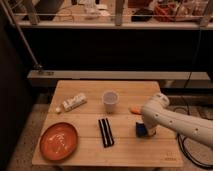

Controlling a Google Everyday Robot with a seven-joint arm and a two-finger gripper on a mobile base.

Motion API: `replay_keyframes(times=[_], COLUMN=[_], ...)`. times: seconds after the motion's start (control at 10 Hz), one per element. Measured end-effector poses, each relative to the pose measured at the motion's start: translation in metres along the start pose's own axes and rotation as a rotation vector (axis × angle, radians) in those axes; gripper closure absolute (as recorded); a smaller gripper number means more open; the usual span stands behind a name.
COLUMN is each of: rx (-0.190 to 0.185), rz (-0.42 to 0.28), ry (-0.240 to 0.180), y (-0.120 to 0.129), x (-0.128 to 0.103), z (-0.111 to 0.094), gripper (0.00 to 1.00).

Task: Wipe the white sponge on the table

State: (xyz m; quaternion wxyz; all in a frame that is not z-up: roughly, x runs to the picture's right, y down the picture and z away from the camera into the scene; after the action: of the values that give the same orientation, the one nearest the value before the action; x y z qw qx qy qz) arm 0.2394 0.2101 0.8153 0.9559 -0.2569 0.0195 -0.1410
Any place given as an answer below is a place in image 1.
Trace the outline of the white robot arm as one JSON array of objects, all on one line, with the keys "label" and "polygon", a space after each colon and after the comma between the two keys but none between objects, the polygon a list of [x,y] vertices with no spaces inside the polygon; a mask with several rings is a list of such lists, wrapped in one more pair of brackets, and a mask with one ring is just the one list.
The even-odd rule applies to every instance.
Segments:
[{"label": "white robot arm", "polygon": [[147,134],[153,136],[161,125],[213,149],[213,121],[173,112],[167,109],[169,104],[166,95],[156,93],[141,106]]}]

